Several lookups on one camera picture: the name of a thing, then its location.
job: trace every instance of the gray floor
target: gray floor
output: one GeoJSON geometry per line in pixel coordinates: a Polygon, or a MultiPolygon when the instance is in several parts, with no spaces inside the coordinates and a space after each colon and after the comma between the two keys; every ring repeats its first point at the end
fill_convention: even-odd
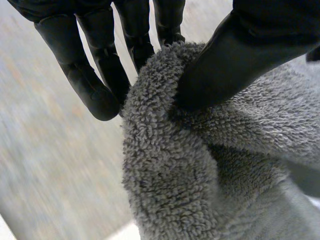
{"type": "MultiPolygon", "coordinates": [[[[207,41],[231,6],[186,0],[187,41],[207,41]]],[[[102,240],[131,220],[121,185],[121,119],[95,120],[32,23],[5,0],[0,16],[0,214],[18,240],[102,240]]],[[[116,11],[115,22],[117,50],[134,83],[116,11]]],[[[150,25],[157,50],[152,3],[150,25]]],[[[303,58],[294,64],[319,76],[303,58]]]]}

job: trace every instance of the floor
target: floor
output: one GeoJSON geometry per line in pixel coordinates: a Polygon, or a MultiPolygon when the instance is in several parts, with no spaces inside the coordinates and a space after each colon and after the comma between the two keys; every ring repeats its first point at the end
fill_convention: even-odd
{"type": "MultiPolygon", "coordinates": [[[[150,6],[150,37],[158,50],[150,6]]],[[[182,34],[187,41],[206,42],[231,7],[231,0],[187,0],[182,34]]],[[[137,74],[114,15],[116,47],[134,83],[137,74]]],[[[33,24],[7,1],[0,1],[0,16],[3,219],[18,240],[139,239],[121,184],[121,118],[94,119],[33,24]]],[[[295,64],[313,77],[319,74],[302,58],[295,64]]]]}

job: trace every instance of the towel fold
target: towel fold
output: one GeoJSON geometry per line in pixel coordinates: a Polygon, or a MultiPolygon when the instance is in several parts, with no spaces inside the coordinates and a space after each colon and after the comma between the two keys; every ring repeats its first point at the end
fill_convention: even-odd
{"type": "Polygon", "coordinates": [[[185,112],[178,80],[203,47],[163,47],[127,97],[123,183],[141,239],[319,240],[320,212],[284,162],[320,171],[320,83],[284,64],[185,112]]]}

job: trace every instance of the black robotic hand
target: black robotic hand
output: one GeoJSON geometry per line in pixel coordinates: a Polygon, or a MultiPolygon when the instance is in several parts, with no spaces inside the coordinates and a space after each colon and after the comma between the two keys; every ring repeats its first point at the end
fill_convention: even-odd
{"type": "MultiPolygon", "coordinates": [[[[114,118],[124,105],[130,82],[115,46],[112,0],[8,0],[52,50],[82,102],[101,121],[114,118]],[[77,21],[85,33],[104,84],[90,66],[77,21]]],[[[149,37],[149,0],[115,0],[126,46],[137,72],[154,54],[149,37]]],[[[161,45],[184,41],[180,32],[185,0],[154,0],[161,45]]]]}

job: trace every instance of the gray towel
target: gray towel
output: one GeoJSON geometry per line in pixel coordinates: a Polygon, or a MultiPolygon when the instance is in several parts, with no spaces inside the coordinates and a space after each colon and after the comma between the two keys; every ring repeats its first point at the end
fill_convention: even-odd
{"type": "Polygon", "coordinates": [[[184,112],[177,82],[203,47],[163,48],[128,94],[123,183],[141,239],[319,240],[320,212],[283,164],[320,170],[319,86],[285,64],[184,112]]]}

